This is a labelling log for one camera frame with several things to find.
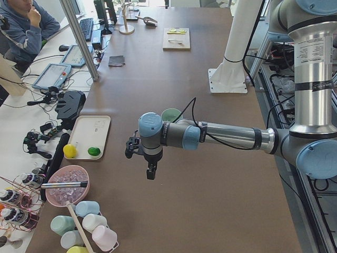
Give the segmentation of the light green bowl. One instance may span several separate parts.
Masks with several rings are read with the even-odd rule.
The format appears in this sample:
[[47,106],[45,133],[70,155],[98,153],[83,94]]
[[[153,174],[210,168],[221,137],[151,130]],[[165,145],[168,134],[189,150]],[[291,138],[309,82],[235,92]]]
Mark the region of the light green bowl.
[[161,113],[161,118],[163,121],[176,122],[177,120],[183,119],[183,114],[179,109],[168,108]]

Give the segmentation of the white ceramic spoon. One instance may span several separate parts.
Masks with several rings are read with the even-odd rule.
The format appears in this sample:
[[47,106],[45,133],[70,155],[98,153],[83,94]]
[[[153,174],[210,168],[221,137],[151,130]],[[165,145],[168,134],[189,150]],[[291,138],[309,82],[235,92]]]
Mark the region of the white ceramic spoon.
[[177,44],[182,44],[183,43],[183,41],[181,41],[181,40],[175,40],[175,39],[168,39],[167,41],[171,42],[171,43],[177,43]]

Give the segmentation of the green lime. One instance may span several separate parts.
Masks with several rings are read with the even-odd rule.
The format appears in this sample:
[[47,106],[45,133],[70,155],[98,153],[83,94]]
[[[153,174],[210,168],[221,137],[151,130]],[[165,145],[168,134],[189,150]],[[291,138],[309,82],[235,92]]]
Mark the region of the green lime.
[[87,149],[87,153],[90,155],[90,156],[93,156],[93,157],[97,157],[101,154],[101,150],[100,148],[98,147],[89,147]]

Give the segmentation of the blue plastic cup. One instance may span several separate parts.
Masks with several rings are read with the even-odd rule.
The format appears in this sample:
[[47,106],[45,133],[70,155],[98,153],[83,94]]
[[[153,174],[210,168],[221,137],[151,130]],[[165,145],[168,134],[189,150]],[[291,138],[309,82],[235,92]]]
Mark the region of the blue plastic cup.
[[96,201],[80,201],[76,205],[75,213],[82,218],[88,214],[98,215],[100,213],[100,205]]

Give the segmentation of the pink plastic cup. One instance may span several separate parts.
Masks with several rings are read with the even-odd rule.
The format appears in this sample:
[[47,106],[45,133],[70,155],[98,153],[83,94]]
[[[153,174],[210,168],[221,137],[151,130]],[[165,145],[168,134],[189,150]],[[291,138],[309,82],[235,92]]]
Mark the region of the pink plastic cup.
[[92,232],[92,239],[102,251],[111,251],[117,244],[117,233],[106,226],[99,225]]

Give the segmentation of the wooden cup rack stick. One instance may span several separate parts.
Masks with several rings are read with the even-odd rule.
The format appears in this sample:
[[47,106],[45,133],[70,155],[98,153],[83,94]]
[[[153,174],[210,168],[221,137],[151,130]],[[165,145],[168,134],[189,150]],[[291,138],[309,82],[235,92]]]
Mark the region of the wooden cup rack stick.
[[84,242],[84,245],[87,248],[88,252],[89,253],[94,253],[94,250],[93,250],[93,248],[92,248],[92,246],[91,246],[91,244],[90,244],[90,242],[89,242],[89,240],[88,240],[88,238],[87,238],[87,236],[86,236],[86,234],[85,234],[85,232],[84,232],[84,230],[83,230],[83,228],[82,228],[82,226],[81,226],[81,224],[80,224],[80,222],[79,222],[79,220],[78,220],[78,218],[76,216],[76,213],[75,213],[75,211],[73,209],[73,205],[69,201],[67,201],[66,202],[66,207],[69,210],[72,218],[74,219],[76,227],[77,227],[77,229],[78,229],[78,231],[80,233],[80,236],[81,236],[81,238],[82,238],[82,240]]

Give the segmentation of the green plastic cup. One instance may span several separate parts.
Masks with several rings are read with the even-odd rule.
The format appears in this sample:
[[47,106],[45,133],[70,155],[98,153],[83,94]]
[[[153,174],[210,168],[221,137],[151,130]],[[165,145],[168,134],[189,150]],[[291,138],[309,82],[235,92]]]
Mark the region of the green plastic cup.
[[75,229],[75,222],[70,216],[56,216],[51,221],[50,228],[53,232],[62,236],[66,232]]

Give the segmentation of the pale teal plastic cup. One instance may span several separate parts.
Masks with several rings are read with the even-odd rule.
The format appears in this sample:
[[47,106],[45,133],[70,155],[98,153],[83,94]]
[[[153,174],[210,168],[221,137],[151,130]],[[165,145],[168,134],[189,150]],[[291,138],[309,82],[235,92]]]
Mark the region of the pale teal plastic cup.
[[68,231],[61,237],[61,247],[70,249],[73,246],[83,246],[84,241],[78,230]]

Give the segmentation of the teach pendant tablet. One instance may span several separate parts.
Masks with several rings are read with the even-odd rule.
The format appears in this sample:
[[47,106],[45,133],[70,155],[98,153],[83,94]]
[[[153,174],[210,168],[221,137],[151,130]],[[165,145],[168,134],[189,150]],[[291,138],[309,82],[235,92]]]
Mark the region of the teach pendant tablet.
[[82,67],[85,65],[84,57],[82,56],[81,50],[78,45],[71,45],[67,50],[66,54],[60,61],[62,64],[71,65],[72,67]]
[[48,90],[50,87],[55,87],[60,90],[71,71],[71,65],[51,63],[39,75],[32,87],[39,90]]

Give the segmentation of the far teach pendant tablet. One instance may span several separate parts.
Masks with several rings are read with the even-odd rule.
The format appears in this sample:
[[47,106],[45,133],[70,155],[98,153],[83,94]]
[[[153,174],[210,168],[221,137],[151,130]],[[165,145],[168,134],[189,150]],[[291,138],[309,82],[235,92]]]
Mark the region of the far teach pendant tablet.
[[85,65],[84,57],[82,56],[81,50],[78,45],[71,45],[67,50],[66,54],[60,61],[62,64],[71,65],[72,67],[82,67]]

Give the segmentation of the wooden mug tree stand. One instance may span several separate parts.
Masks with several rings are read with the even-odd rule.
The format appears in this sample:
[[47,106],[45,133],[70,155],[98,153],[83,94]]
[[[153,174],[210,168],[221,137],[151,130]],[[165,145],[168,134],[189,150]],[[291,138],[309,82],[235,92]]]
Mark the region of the wooden mug tree stand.
[[118,30],[123,35],[130,35],[135,31],[134,27],[127,23],[127,15],[129,14],[128,7],[130,5],[130,2],[126,3],[124,0],[121,0],[123,24],[119,27]]

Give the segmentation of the black keyboard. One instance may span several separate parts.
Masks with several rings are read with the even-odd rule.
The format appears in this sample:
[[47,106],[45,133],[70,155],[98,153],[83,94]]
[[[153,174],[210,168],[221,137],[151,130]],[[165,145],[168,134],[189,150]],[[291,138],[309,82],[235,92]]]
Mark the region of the black keyboard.
[[93,18],[84,18],[80,20],[79,26],[86,41],[90,41],[93,30]]

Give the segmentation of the black monitor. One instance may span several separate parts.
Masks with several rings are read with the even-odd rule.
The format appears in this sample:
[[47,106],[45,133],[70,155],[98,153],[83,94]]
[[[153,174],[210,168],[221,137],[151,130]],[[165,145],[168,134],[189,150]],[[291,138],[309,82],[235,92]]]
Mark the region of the black monitor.
[[104,28],[101,30],[102,35],[113,34],[114,26],[117,23],[117,16],[112,0],[94,0],[93,1],[97,17],[104,21]]

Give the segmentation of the seated person in hoodie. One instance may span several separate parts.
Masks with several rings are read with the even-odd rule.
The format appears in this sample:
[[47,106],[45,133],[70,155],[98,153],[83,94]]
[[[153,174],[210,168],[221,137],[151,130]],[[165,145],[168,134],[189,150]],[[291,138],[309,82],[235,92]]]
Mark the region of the seated person in hoodie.
[[46,40],[60,30],[60,23],[36,1],[1,1],[1,15],[9,23],[4,31],[9,45],[6,58],[25,73]]

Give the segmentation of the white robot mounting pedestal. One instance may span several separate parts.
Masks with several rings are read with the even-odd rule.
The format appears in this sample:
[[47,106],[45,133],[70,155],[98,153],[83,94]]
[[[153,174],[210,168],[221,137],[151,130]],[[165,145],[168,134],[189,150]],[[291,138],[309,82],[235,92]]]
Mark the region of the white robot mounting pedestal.
[[239,1],[231,25],[222,63],[208,69],[211,93],[247,93],[244,57],[255,23],[260,19],[263,1]]

